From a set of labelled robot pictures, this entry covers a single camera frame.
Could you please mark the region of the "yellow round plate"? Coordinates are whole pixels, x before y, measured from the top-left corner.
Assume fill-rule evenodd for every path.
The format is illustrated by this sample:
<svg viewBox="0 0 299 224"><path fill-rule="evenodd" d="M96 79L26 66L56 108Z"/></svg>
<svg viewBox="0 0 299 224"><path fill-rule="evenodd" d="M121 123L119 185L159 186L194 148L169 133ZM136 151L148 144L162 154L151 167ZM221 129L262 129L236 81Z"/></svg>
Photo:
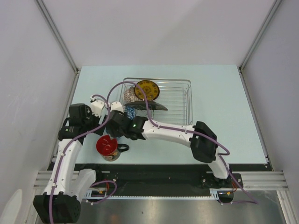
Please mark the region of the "yellow round plate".
<svg viewBox="0 0 299 224"><path fill-rule="evenodd" d="M143 90L146 95L147 100L156 100L160 95L160 89L158 85L150 80L142 80L137 83ZM137 86L134 87L134 93L138 99L144 100L144 95L141 92L141 89Z"/></svg>

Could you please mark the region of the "red brown patterned bowl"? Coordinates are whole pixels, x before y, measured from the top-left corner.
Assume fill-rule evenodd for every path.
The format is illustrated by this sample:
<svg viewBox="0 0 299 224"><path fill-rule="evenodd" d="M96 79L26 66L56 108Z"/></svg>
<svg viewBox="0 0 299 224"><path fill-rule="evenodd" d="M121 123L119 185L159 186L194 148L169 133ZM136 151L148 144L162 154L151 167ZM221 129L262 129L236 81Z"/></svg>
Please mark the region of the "red brown patterned bowl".
<svg viewBox="0 0 299 224"><path fill-rule="evenodd" d="M135 88L131 86L126 89L123 94L124 101L127 103L135 102L138 100L138 97L135 95Z"/></svg>

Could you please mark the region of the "blue patterned bowl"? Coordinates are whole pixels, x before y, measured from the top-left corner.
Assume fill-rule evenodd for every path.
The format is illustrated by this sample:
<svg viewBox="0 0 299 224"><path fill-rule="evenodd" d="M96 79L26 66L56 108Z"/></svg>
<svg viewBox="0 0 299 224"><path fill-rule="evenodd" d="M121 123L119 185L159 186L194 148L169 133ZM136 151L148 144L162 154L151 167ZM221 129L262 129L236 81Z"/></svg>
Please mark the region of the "blue patterned bowl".
<svg viewBox="0 0 299 224"><path fill-rule="evenodd" d="M125 106L125 112L127 114L127 117L130 120L133 120L135 118L135 116L136 116L136 112L135 112L135 109L133 107Z"/></svg>

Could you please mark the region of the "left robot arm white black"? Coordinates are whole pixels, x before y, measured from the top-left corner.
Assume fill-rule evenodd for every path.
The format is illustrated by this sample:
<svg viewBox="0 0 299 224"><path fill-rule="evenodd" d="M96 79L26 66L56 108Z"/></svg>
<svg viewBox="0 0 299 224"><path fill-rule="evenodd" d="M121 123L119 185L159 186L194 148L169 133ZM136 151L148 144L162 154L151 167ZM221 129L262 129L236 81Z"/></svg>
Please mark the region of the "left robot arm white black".
<svg viewBox="0 0 299 224"><path fill-rule="evenodd" d="M33 201L44 224L76 223L86 191L91 185L102 184L103 174L90 168L81 170L76 180L72 176L85 136L102 129L99 121L105 105L101 100L90 105L70 105L69 116L58 132L57 158L51 177L43 193Z"/></svg>

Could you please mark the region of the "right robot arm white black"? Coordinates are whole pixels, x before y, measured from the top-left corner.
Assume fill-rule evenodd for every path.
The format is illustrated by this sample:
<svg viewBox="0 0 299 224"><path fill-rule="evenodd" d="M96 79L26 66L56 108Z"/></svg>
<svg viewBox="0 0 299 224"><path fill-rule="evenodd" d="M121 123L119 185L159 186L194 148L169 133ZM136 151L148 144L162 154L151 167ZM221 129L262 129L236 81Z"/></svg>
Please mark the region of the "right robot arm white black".
<svg viewBox="0 0 299 224"><path fill-rule="evenodd" d="M116 138L164 140L184 145L191 149L195 160L209 166L216 188L224 188L232 183L240 187L223 158L230 155L229 150L217 141L217 136L204 122L198 121L193 126L170 125L141 116L129 119L120 111L112 111L107 117L106 132Z"/></svg>

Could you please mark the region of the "wire metal dish rack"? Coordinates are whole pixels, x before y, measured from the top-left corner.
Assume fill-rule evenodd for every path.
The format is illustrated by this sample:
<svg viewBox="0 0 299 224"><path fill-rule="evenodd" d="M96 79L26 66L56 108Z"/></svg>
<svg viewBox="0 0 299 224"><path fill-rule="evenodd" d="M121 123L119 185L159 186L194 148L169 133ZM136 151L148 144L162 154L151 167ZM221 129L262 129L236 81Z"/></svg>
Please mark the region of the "wire metal dish rack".
<svg viewBox="0 0 299 224"><path fill-rule="evenodd" d="M155 82L160 89L160 95L155 102L168 108L167 111L150 110L152 119L174 125L191 125L191 82L186 79L147 78L147 80Z"/></svg>

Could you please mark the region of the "red black mug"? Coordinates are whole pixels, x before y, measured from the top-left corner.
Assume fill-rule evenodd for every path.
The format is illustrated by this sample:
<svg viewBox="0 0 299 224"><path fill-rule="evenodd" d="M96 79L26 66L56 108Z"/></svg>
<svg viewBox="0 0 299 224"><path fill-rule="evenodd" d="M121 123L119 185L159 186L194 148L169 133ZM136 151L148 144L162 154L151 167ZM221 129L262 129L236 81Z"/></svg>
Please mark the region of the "red black mug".
<svg viewBox="0 0 299 224"><path fill-rule="evenodd" d="M96 142L96 150L106 161L117 160L121 153L130 149L129 145L118 143L116 138L109 135L101 136Z"/></svg>

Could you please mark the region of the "black floral square plate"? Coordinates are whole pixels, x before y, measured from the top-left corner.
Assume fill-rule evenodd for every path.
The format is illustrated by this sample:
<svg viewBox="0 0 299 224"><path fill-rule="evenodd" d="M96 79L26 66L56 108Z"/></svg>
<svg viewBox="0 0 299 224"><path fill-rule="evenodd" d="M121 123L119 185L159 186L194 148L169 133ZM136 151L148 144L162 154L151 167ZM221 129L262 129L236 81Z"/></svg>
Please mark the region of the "black floral square plate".
<svg viewBox="0 0 299 224"><path fill-rule="evenodd" d="M155 101L147 101L148 109L149 110L160 110L160 111L167 111L168 108L164 105L157 103ZM137 110L145 111L147 110L146 102L145 101L135 101L125 104L126 107L131 107Z"/></svg>

